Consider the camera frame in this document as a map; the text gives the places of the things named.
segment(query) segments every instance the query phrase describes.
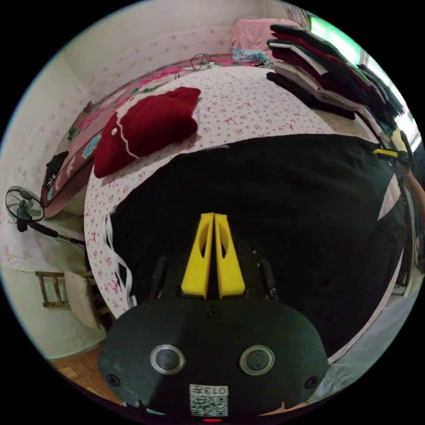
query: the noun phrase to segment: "yellow tool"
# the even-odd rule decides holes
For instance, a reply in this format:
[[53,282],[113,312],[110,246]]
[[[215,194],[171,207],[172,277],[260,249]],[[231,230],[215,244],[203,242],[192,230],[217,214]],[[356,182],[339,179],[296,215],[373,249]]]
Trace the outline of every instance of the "yellow tool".
[[207,298],[213,226],[214,213],[201,214],[201,221],[182,283],[182,293],[185,295]]
[[410,166],[409,154],[406,151],[391,151],[389,149],[375,149],[373,151],[375,155],[386,159],[396,159],[406,166]]
[[201,220],[181,286],[182,293],[187,296],[207,298],[213,225],[215,226],[220,299],[241,296],[245,292],[245,283],[240,271],[227,216],[214,213],[201,214]]
[[230,234],[227,216],[215,215],[216,225],[216,256],[217,256],[217,276],[220,299],[243,295],[245,283],[243,282],[235,246]]

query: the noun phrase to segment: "electric fan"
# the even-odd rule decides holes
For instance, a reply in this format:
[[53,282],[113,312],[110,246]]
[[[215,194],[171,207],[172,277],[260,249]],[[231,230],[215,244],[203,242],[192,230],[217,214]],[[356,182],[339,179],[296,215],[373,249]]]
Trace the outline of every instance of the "electric fan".
[[60,235],[56,230],[50,229],[39,223],[44,218],[44,207],[40,199],[31,191],[12,186],[6,193],[6,209],[19,232],[25,232],[30,226],[32,229],[57,240],[65,240],[76,245],[85,246],[83,240]]

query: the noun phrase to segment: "sticker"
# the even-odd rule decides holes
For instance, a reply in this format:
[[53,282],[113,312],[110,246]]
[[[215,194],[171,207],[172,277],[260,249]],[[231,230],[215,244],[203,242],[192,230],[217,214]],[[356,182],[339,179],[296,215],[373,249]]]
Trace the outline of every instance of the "sticker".
[[192,416],[228,416],[228,386],[190,384],[189,396]]

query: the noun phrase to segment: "pillow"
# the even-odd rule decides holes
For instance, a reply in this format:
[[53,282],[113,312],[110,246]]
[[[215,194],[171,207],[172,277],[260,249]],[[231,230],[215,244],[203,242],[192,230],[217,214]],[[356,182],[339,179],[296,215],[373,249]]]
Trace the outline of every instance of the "pillow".
[[106,177],[197,131],[192,118],[201,91],[179,87],[158,95],[132,97],[106,124],[94,155],[94,175]]
[[267,50],[267,40],[270,39],[270,26],[274,23],[285,23],[299,27],[296,22],[287,19],[261,18],[244,19],[240,18],[235,23],[233,31],[232,46],[238,49],[254,49],[262,52]]
[[100,329],[93,313],[89,294],[89,284],[86,278],[70,271],[65,272],[65,288],[71,311],[77,319],[91,329]]

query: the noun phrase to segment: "person's arm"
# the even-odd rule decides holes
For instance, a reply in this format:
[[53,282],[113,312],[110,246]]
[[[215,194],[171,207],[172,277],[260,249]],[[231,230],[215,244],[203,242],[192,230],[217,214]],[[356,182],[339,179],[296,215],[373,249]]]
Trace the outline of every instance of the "person's arm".
[[397,163],[397,168],[404,177],[405,186],[412,195],[414,203],[418,206],[421,220],[425,224],[425,191],[422,189],[420,183],[415,179],[409,168],[406,168],[399,162]]

